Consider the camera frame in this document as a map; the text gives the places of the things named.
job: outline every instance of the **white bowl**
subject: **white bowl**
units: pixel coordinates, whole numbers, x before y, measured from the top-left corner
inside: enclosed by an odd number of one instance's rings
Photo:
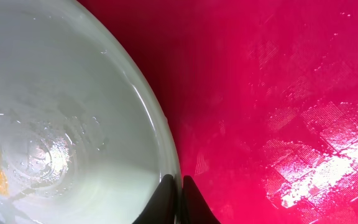
[[[141,72],[86,9],[0,0],[0,223],[132,223],[172,136]]]

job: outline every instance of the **red tablecloth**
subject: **red tablecloth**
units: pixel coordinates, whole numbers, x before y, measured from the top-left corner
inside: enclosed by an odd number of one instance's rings
[[[80,2],[222,223],[358,223],[358,1]]]

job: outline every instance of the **black object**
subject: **black object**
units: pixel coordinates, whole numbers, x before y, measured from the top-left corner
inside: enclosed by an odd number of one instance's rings
[[[220,224],[190,176],[184,177],[178,198],[173,177],[165,175],[134,224],[174,224],[175,216],[181,224]]]

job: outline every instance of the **shiny red material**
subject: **shiny red material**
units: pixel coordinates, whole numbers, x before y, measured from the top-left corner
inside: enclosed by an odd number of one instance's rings
[[[222,223],[358,223],[358,1],[80,2]]]

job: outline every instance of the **textured red surface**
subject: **textured red surface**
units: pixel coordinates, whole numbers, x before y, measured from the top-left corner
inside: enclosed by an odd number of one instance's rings
[[[358,223],[358,1],[80,2],[222,223]]]

